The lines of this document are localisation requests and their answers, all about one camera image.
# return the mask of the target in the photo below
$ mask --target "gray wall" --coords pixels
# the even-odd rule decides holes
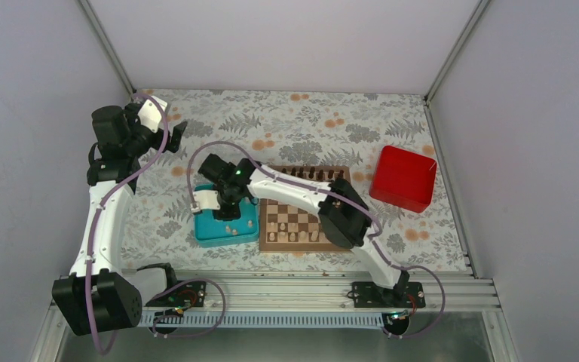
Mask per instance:
[[[138,88],[425,94],[478,1],[90,2]]]
[[[90,113],[124,94],[74,1],[0,1],[0,360],[26,360],[81,243]]]
[[[520,356],[579,360],[579,2],[492,2],[433,115]]]

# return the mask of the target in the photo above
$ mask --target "purple cable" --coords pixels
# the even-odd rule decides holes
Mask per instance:
[[[170,289],[165,290],[163,293],[159,293],[159,294],[155,295],[154,298],[152,298],[152,299],[157,299],[157,298],[161,298],[162,296],[166,296],[167,294],[170,294],[174,290],[178,289],[180,286],[187,284],[187,283],[191,283],[192,281],[204,281],[206,283],[210,283],[219,291],[219,293],[221,293],[221,299],[223,300],[223,308],[221,310],[221,316],[219,317],[219,319],[216,321],[216,323],[214,325],[212,325],[210,328],[207,328],[206,330],[204,330],[202,332],[194,333],[194,334],[176,334],[176,335],[170,336],[170,338],[194,338],[194,337],[205,336],[206,334],[208,334],[208,333],[212,332],[213,330],[215,330],[216,328],[218,328],[218,326],[223,322],[223,318],[225,318],[225,312],[227,311],[227,302],[225,300],[225,292],[223,292],[223,289],[221,289],[221,287],[217,283],[211,281],[210,279],[193,278],[193,279],[188,279],[187,281],[182,281],[182,282],[178,283],[177,285],[175,285],[174,287],[171,287]],[[162,321],[163,319],[172,318],[172,317],[176,317],[176,316],[161,315],[160,317],[154,319],[154,322],[152,322],[152,332],[154,333],[155,336],[168,338],[169,335],[162,334],[162,333],[159,333],[156,331],[156,323]]]
[[[92,223],[90,224],[90,233],[87,236],[87,255],[92,256],[94,254],[94,235],[97,232],[97,225],[99,223],[99,218],[101,217],[101,211],[105,209],[106,202],[111,198],[111,196],[121,189],[123,186],[127,185],[133,179],[136,179],[141,173],[144,173],[152,164],[156,162],[156,160],[161,156],[163,151],[165,150],[165,146],[167,145],[167,136],[169,134],[168,125],[166,122],[166,115],[161,105],[153,98],[150,97],[148,94],[143,93],[136,93],[132,97],[143,98],[144,100],[149,100],[156,106],[156,109],[159,113],[161,113],[161,123],[163,124],[163,140],[161,141],[161,145],[158,147],[158,150],[154,157],[148,161],[143,167],[141,167],[137,172],[132,173],[126,179],[119,182],[116,186],[114,186],[103,198],[100,202],[100,207],[96,209],[94,212],[94,217],[92,218]],[[94,307],[92,304],[92,260],[89,259],[85,262],[85,308],[87,309],[87,319],[90,322],[90,331],[92,333],[92,340],[94,342],[94,348],[97,352],[101,355],[106,355],[112,349],[112,345],[114,345],[114,341],[116,340],[117,330],[113,332],[112,338],[109,341],[108,346],[106,349],[101,348],[101,340],[99,338],[99,330],[97,329],[97,320],[94,317]]]
[[[254,158],[252,158],[252,156],[249,153],[247,153],[247,151],[243,147],[236,145],[234,143],[231,143],[231,142],[227,142],[227,141],[213,141],[210,143],[206,143],[206,144],[202,145],[201,147],[199,147],[196,151],[194,151],[194,153],[191,155],[190,161],[188,163],[186,179],[187,179],[187,183],[188,183],[188,191],[190,194],[190,199],[192,202],[195,202],[194,193],[193,193],[192,188],[191,188],[191,180],[190,180],[192,163],[194,162],[196,155],[198,155],[198,153],[202,149],[205,149],[206,147],[214,146],[214,145],[227,145],[227,146],[232,146],[232,147],[238,149],[250,160],[250,162],[252,162],[252,164],[254,165],[254,167],[256,167],[257,170],[261,171],[267,177],[270,177],[272,179],[274,178],[274,175],[269,173],[265,169],[263,169],[258,164],[258,162],[256,162],[256,160],[254,160]],[[316,187],[305,185],[302,183],[298,183],[296,181],[292,181],[291,179],[284,179],[284,178],[278,177],[276,180],[281,181],[282,183],[290,184],[292,186],[297,186],[297,187],[300,187],[303,189],[307,189],[310,191],[315,191],[315,192],[323,193],[323,194],[328,195],[328,196],[332,196],[333,198],[337,198],[340,201],[345,202],[346,204],[348,204],[348,205],[354,207],[355,209],[359,210],[360,212],[364,213],[367,217],[369,217],[370,220],[372,220],[372,223],[374,225],[376,225],[376,232],[371,234],[371,235],[367,235],[367,237],[372,242],[374,249],[376,249],[378,254],[381,256],[381,259],[383,259],[383,261],[385,263],[387,263],[388,266],[390,266],[391,268],[394,268],[396,270],[400,270],[400,271],[404,271],[404,272],[406,272],[408,270],[412,270],[412,269],[422,269],[422,270],[426,271],[427,273],[429,273],[436,280],[436,282],[438,283],[438,286],[440,287],[440,294],[443,298],[443,301],[442,301],[441,306],[440,306],[440,312],[438,314],[438,317],[436,317],[436,319],[430,325],[425,327],[422,331],[414,333],[414,334],[410,334],[408,336],[400,336],[400,339],[410,339],[410,338],[417,337],[417,336],[423,336],[424,334],[427,334],[434,326],[436,326],[438,324],[438,322],[440,321],[440,318],[443,316],[443,313],[445,313],[446,295],[445,295],[445,288],[443,287],[443,283],[440,281],[440,279],[438,278],[436,273],[431,271],[429,268],[424,267],[423,265],[398,266],[398,265],[392,264],[392,262],[386,257],[386,255],[384,255],[383,252],[378,248],[376,241],[373,240],[373,238],[379,236],[383,232],[383,228],[381,226],[381,223],[378,222],[378,219],[376,219],[376,217],[373,216],[365,207],[362,207],[359,204],[353,202],[352,200],[346,198],[345,196],[341,196],[335,192],[317,189]],[[387,334],[388,336],[391,336],[391,333],[389,333],[384,327],[382,329],[383,329],[383,332],[385,334]]]

